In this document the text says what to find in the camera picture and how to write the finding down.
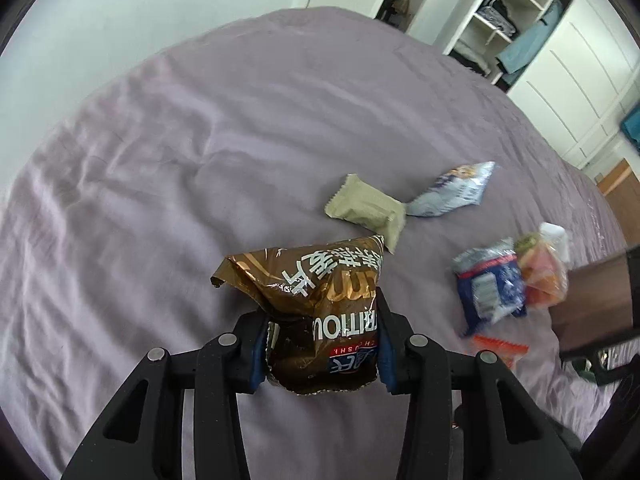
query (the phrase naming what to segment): candy wrapper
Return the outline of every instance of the candy wrapper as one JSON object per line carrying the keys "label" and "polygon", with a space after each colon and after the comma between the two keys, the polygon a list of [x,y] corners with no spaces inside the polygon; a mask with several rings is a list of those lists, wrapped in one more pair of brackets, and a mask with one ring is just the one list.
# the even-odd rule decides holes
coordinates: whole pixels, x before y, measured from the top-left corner
{"label": "candy wrapper", "polygon": [[549,308],[564,301],[569,282],[556,248],[542,234],[530,233],[517,241],[515,249],[527,307]]}
{"label": "candy wrapper", "polygon": [[406,213],[411,216],[440,216],[463,205],[478,205],[494,167],[495,162],[483,162],[448,171],[426,192],[409,202]]}
{"label": "candy wrapper", "polygon": [[324,206],[331,218],[341,218],[382,235],[391,254],[404,227],[404,204],[350,173]]}
{"label": "candy wrapper", "polygon": [[458,276],[458,294],[468,325],[465,335],[509,314],[526,315],[524,282],[512,238],[469,249],[453,259],[452,268]]}
{"label": "candy wrapper", "polygon": [[476,347],[477,352],[482,350],[490,350],[491,352],[494,352],[511,370],[513,370],[516,363],[529,351],[529,347],[527,345],[509,343],[502,339],[494,339],[484,335],[473,336],[472,342]]}
{"label": "candy wrapper", "polygon": [[271,377],[299,394],[356,390],[375,380],[376,284],[382,236],[226,256],[211,278],[271,317]]}

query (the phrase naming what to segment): white wardrobe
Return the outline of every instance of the white wardrobe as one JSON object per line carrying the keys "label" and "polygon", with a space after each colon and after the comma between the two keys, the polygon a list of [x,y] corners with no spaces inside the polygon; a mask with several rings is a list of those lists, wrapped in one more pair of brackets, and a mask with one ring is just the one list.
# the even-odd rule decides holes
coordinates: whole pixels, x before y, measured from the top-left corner
{"label": "white wardrobe", "polygon": [[609,1],[572,0],[507,95],[562,158],[583,168],[618,131],[639,71],[640,49]]}
{"label": "white wardrobe", "polygon": [[[502,73],[495,55],[511,43],[476,13],[483,0],[411,0],[406,33],[449,54],[460,39]],[[553,0],[503,0],[520,31]],[[564,13],[507,95],[565,160],[583,168],[619,131],[640,84],[640,50],[608,0],[560,0]],[[383,0],[308,0],[375,17]]]}

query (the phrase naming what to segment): teal cloth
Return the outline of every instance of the teal cloth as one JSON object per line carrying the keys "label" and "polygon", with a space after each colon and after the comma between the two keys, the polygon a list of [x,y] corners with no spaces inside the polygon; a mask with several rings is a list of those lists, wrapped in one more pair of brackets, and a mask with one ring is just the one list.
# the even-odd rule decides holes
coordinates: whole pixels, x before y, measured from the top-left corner
{"label": "teal cloth", "polygon": [[620,129],[640,152],[640,104],[620,124]]}
{"label": "teal cloth", "polygon": [[551,36],[562,16],[562,3],[553,0],[542,19],[531,25],[508,45],[498,56],[507,73],[502,78],[513,84],[520,71],[526,67]]}

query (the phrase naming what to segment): wrinkled bedsheet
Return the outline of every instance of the wrinkled bedsheet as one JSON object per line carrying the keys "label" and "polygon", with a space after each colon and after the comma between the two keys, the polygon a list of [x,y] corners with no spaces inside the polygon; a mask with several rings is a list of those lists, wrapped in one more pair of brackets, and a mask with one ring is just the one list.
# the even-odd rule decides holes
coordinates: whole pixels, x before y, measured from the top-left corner
{"label": "wrinkled bedsheet", "polygon": [[[149,348],[199,348],[253,307],[209,277],[226,254],[362,236],[322,209],[345,174],[407,202],[453,166],[494,160],[479,206],[408,218],[381,286],[392,309],[473,353],[452,257],[535,229],[573,234],[576,264],[624,248],[595,186],[507,96],[379,22],[284,10],[156,55],[91,96],[21,171],[0,224],[0,406],[58,478]],[[585,438],[607,408],[562,370],[547,312],[491,336],[530,345],[516,374]],[[408,399],[374,383],[299,397],[239,396],[249,468],[263,479],[395,476]],[[193,459],[185,444],[189,477]]]}

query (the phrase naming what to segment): blue and white snack bag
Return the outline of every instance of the blue and white snack bag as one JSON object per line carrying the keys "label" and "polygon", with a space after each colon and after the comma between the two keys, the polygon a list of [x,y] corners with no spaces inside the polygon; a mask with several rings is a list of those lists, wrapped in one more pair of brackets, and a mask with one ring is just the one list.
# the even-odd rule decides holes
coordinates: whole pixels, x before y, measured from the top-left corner
{"label": "blue and white snack bag", "polygon": [[526,316],[525,285],[512,238],[491,247],[469,249],[453,259],[452,268],[468,324],[465,335],[509,314]]}
{"label": "blue and white snack bag", "polygon": [[478,205],[494,167],[495,162],[482,162],[447,171],[427,191],[406,204],[406,214],[440,216],[463,205]]}

